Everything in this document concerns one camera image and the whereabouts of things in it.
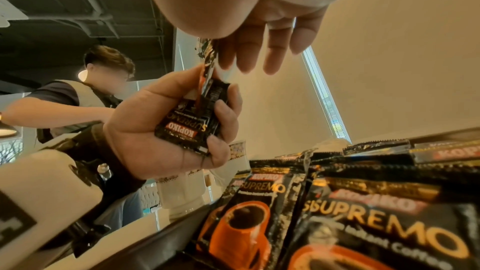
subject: brown hair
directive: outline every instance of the brown hair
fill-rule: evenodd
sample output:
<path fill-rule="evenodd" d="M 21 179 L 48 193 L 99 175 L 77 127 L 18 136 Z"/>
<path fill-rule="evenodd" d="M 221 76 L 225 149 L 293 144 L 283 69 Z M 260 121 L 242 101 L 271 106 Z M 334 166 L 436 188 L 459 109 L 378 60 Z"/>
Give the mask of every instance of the brown hair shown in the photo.
<path fill-rule="evenodd" d="M 112 69 L 126 71 L 130 76 L 135 74 L 135 64 L 129 57 L 114 48 L 104 45 L 91 47 L 84 54 L 83 63 L 85 67 L 87 67 L 89 63 L 100 64 Z"/>

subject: beige vest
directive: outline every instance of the beige vest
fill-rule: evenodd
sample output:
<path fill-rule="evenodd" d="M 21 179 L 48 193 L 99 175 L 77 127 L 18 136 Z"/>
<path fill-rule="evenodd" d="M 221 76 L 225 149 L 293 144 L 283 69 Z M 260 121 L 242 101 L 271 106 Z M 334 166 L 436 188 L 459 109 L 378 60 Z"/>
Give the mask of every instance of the beige vest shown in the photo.
<path fill-rule="evenodd" d="M 97 95 L 93 92 L 92 88 L 88 85 L 85 85 L 81 82 L 70 81 L 70 80 L 56 80 L 70 84 L 73 89 L 77 92 L 78 101 L 80 102 L 80 107 L 105 107 L 105 104 L 100 100 Z M 83 129 L 92 124 L 96 124 L 99 121 L 92 121 L 87 123 L 80 123 L 74 125 L 67 125 L 63 127 L 57 127 L 50 129 L 51 135 L 55 138 L 65 133 L 73 133 L 77 130 Z"/>

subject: coffee cup image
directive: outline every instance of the coffee cup image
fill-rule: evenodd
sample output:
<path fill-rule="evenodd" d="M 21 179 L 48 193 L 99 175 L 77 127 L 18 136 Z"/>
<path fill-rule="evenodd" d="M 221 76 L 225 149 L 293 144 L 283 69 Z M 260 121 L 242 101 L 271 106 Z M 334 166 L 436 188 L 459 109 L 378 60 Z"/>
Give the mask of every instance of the coffee cup image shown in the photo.
<path fill-rule="evenodd" d="M 288 270 L 393 270 L 385 264 L 338 245 L 309 244 L 298 249 Z"/>
<path fill-rule="evenodd" d="M 210 228 L 210 226 L 215 222 L 215 220 L 218 219 L 218 216 L 219 216 L 220 212 L 224 209 L 224 207 L 225 206 L 223 205 L 221 207 L 216 208 L 212 212 L 210 212 L 210 214 L 206 218 L 206 221 L 205 221 L 202 229 L 200 230 L 200 235 L 198 236 L 198 240 L 200 240 L 202 238 L 202 236 L 205 234 L 205 232 L 207 232 L 208 228 Z M 198 251 L 202 251 L 202 248 L 198 244 L 196 246 L 196 249 Z"/>
<path fill-rule="evenodd" d="M 264 268 L 271 245 L 265 236 L 270 208 L 261 201 L 231 207 L 211 236 L 209 253 L 235 270 Z"/>

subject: ear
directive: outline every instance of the ear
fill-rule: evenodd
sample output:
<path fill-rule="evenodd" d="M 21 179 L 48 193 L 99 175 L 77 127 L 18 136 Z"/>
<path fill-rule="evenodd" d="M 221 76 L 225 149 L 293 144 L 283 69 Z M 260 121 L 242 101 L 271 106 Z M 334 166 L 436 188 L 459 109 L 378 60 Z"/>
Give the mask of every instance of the ear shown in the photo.
<path fill-rule="evenodd" d="M 95 69 L 95 65 L 93 65 L 92 63 L 88 63 L 86 66 L 85 66 L 85 69 L 88 70 L 89 72 L 93 71 Z"/>

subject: light fixture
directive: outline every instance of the light fixture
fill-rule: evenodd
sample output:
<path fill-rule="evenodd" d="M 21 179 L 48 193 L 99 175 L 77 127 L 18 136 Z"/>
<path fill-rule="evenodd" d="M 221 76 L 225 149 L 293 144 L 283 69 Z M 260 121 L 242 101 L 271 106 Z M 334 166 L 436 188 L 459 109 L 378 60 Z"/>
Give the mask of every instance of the light fixture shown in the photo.
<path fill-rule="evenodd" d="M 1 117 L 2 114 L 0 113 L 0 138 L 3 139 L 17 136 L 19 133 L 17 129 L 13 126 L 3 123 Z"/>
<path fill-rule="evenodd" d="M 78 79 L 82 82 L 85 82 L 85 80 L 87 79 L 87 73 L 88 71 L 87 70 L 82 70 L 81 72 L 78 73 Z"/>

